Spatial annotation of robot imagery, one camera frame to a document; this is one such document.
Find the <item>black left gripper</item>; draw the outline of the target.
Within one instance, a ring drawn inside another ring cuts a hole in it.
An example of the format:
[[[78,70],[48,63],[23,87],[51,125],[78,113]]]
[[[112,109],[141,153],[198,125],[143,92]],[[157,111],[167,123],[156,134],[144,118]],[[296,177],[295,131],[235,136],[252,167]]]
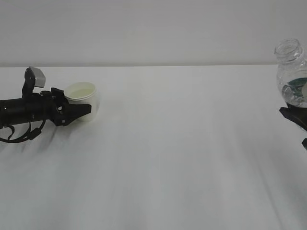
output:
[[[69,104],[58,88],[31,94],[31,122],[50,120],[57,127],[67,126],[91,111],[90,104]]]

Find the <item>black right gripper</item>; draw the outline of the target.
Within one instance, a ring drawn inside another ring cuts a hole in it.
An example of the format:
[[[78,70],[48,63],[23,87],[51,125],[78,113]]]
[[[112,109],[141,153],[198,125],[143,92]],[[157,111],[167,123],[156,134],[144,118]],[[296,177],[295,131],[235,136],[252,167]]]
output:
[[[307,130],[307,109],[300,107],[282,107],[279,109],[284,118],[294,122],[302,129]],[[302,141],[303,147],[307,150],[307,138]]]

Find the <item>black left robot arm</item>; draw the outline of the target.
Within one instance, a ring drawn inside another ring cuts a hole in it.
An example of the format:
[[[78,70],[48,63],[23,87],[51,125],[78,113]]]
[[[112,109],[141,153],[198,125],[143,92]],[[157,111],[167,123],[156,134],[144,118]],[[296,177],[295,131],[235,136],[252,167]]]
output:
[[[50,120],[57,127],[67,126],[91,111],[89,103],[70,104],[63,90],[51,88],[19,99],[1,100],[0,127],[43,120]]]

